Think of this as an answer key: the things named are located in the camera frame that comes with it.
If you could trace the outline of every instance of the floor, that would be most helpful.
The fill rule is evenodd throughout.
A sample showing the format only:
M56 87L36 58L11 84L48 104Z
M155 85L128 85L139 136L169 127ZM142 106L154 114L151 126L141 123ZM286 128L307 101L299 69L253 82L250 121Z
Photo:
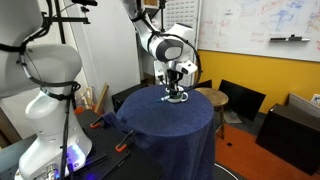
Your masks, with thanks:
M225 139L216 137L216 161L249 180L320 180L309 176L255 143L265 114L254 121L225 125Z

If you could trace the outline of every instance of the whiteboard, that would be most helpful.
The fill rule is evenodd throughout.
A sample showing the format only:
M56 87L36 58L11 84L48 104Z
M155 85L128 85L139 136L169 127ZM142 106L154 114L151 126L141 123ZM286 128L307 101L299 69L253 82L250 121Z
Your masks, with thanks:
M199 49L320 62L320 0L203 0ZM310 41L270 42L291 35Z

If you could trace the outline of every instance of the table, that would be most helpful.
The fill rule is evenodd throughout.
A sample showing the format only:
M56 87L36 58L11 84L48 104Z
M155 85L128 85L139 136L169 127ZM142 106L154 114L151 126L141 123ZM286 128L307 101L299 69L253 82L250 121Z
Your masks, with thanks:
M224 139L224 106L228 104L228 96L222 91L207 87L196 88L196 90L206 96L214 109L220 114L220 124L215 131L217 133L221 129L221 138Z
M95 121L97 116L93 111L86 110L79 114L78 120L80 125L84 128L88 137L93 141L92 151L88 158L92 157L97 152L105 151L105 146L112 145L115 147L114 142L120 142L125 136L119 130L112 126L105 126L104 128L90 129L89 124ZM36 135L30 136L22 141L19 141L11 146L8 146L0 151L0 179L12 179L17 168L20 156L26 151L26 149L36 139ZM129 179L141 179L141 180L155 180L159 179L162 175L163 168L154 158L146 154L144 151L139 149L136 145L130 145L130 155L126 160L114 169L106 178L108 180L129 180ZM77 180L99 180L97 174L104 174L106 166L110 164L113 157L109 157L99 164L91 167L89 170L80 169L82 171L81 176L75 172L74 179Z
M213 179L214 111L210 101L195 90L183 103L156 102L166 96L164 86L131 94L108 123L129 132L136 144L164 167L162 179Z

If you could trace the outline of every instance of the round table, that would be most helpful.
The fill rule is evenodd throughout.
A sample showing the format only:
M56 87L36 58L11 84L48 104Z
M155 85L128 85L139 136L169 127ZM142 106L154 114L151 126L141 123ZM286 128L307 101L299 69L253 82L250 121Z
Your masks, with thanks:
M125 100L116 118L105 119L125 133L136 131L138 147L162 164L162 179L212 180L214 110L198 91L188 94L186 102L157 102L165 87L146 87Z
M214 109L219 112L220 124L216 132L221 128L221 138L224 139L224 106L228 104L228 96L219 90L207 87L196 88L196 90L206 96Z

